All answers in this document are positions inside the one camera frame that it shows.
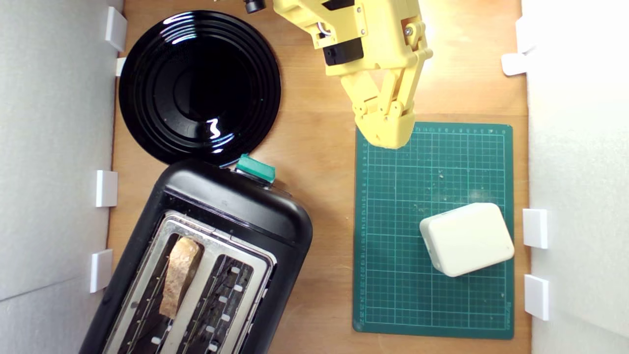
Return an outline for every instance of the yellow robotic arm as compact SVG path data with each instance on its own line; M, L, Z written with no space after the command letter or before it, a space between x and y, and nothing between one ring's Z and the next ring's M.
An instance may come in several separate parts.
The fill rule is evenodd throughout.
M323 49L326 74L339 76L356 125L373 145L398 149L415 123L413 96L431 58L418 0L274 0L276 13ZM247 11L263 0L245 0ZM379 89L369 71L387 69Z

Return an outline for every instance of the grid lines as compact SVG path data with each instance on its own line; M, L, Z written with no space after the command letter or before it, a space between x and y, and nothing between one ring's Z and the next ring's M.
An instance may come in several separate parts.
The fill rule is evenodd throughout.
M390 150L357 134L357 331L513 337L513 260L449 278L419 232L426 217L492 202L513 237L512 135L506 125L416 123Z

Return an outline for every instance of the white plastic container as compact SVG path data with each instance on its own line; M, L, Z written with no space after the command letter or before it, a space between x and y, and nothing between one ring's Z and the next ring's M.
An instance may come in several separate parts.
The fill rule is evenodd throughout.
M420 222L433 266L458 277L513 257L514 247L496 204L473 203Z

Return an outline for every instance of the black plate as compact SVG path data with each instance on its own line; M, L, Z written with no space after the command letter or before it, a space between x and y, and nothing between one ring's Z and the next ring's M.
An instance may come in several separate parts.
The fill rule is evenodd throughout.
M172 164L218 166L252 151L279 109L276 59L261 34L214 11L177 14L133 46L120 77L120 108L133 138Z

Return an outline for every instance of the wooden table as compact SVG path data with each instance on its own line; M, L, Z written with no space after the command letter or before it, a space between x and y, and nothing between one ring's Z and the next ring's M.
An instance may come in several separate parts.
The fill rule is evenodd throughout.
M421 0L435 56L416 94L419 120L507 123L515 133L516 302L511 341L463 340L356 333L352 312L354 186L353 113L337 78L324 74L310 37L272 9L247 15L242 0L126 0L127 50L144 31L181 11L214 9L258 28L282 72L276 124L252 156L277 167L277 176L313 221L313 242L277 330L271 353L510 353L531 352L531 322L523 308L521 212L528 205L526 82L501 72L500 56L516 49L517 0ZM108 247L117 262L148 194L165 165L129 135L116 109L113 169L118 206L111 210Z

